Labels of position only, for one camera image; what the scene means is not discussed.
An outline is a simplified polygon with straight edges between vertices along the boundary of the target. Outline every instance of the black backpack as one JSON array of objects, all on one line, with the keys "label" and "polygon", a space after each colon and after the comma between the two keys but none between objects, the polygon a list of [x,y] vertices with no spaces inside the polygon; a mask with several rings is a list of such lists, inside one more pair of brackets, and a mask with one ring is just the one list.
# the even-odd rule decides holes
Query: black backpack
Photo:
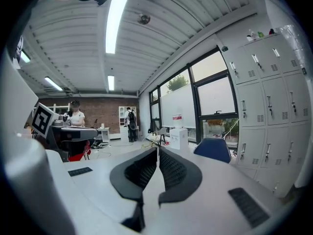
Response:
[{"label": "black backpack", "polygon": [[129,121],[135,121],[135,114],[133,111],[128,113]]}]

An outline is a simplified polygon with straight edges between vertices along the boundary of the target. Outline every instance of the chair backrest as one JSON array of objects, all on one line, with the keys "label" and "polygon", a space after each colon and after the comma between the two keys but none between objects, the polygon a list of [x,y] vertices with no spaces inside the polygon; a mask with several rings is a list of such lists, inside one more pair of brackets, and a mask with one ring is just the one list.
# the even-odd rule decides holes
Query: chair backrest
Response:
[{"label": "chair backrest", "polygon": [[194,154],[225,163],[229,163],[231,160],[229,149],[223,139],[203,139],[195,149]]}]

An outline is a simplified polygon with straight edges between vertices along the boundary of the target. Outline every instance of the textured black pad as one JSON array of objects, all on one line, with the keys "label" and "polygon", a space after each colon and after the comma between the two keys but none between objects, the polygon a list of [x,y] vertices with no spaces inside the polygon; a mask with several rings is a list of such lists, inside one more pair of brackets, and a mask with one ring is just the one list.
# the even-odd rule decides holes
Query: textured black pad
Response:
[{"label": "textured black pad", "polygon": [[251,227],[257,227],[269,218],[269,215],[261,209],[244,189],[235,188],[229,190],[228,193],[246,217]]},{"label": "textured black pad", "polygon": [[154,147],[114,167],[110,182],[123,198],[142,203],[142,192],[156,168],[157,148]]},{"label": "textured black pad", "polygon": [[87,173],[87,172],[90,172],[92,171],[89,167],[84,167],[84,168],[80,168],[80,169],[77,169],[77,170],[70,170],[68,173],[71,177],[73,176],[77,176],[77,175],[80,175],[80,174],[84,174],[84,173]]},{"label": "textured black pad", "polygon": [[163,174],[165,192],[158,198],[159,204],[184,201],[191,196],[202,182],[200,169],[192,162],[159,148],[160,170]]}]

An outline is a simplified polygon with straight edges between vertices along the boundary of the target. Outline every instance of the black pants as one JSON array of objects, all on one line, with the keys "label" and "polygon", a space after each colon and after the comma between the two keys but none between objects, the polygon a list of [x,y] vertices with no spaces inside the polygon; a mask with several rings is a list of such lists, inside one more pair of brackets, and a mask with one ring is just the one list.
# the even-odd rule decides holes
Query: black pants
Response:
[{"label": "black pants", "polygon": [[136,130],[132,130],[131,126],[128,125],[128,139],[129,141],[136,141]]}]

